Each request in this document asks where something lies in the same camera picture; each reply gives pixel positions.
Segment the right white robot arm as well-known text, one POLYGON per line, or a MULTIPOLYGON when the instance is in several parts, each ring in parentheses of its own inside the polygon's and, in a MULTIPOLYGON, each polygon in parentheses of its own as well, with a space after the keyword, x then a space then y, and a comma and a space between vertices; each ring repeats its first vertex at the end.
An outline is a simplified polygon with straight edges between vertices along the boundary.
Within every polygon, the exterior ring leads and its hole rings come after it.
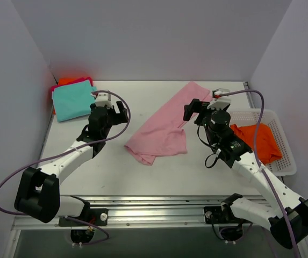
POLYGON ((193 99, 184 106, 183 119, 198 115, 197 126, 205 129, 207 146, 217 160, 242 175, 269 203, 264 206, 234 193, 221 203, 220 215, 228 222, 243 219, 270 231, 284 248, 294 246, 308 236, 308 199, 289 189, 265 165, 258 164, 249 145, 230 127, 227 108, 214 108, 211 103, 193 99))

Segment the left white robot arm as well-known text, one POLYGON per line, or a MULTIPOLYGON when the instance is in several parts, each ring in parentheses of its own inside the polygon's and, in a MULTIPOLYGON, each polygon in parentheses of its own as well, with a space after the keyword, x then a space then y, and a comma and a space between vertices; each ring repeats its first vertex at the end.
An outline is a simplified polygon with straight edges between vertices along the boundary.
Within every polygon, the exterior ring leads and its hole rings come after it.
POLYGON ((77 225, 85 225, 90 220, 90 203, 79 197, 61 196, 60 185, 78 167, 100 153, 111 127, 129 124, 128 107, 122 101, 116 104, 91 104, 88 124, 65 153, 50 163, 23 171, 14 204, 17 211, 43 223, 55 217, 71 217, 77 225))

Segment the pink t shirt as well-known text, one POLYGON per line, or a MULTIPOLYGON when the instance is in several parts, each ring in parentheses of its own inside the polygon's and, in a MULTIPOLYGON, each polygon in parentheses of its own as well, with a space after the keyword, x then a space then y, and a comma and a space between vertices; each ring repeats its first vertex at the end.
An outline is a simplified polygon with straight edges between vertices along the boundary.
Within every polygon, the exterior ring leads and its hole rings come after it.
POLYGON ((124 145, 125 149, 147 166, 157 157, 186 154, 184 106, 193 99, 210 102, 211 91, 195 82, 186 84, 133 134, 124 145))

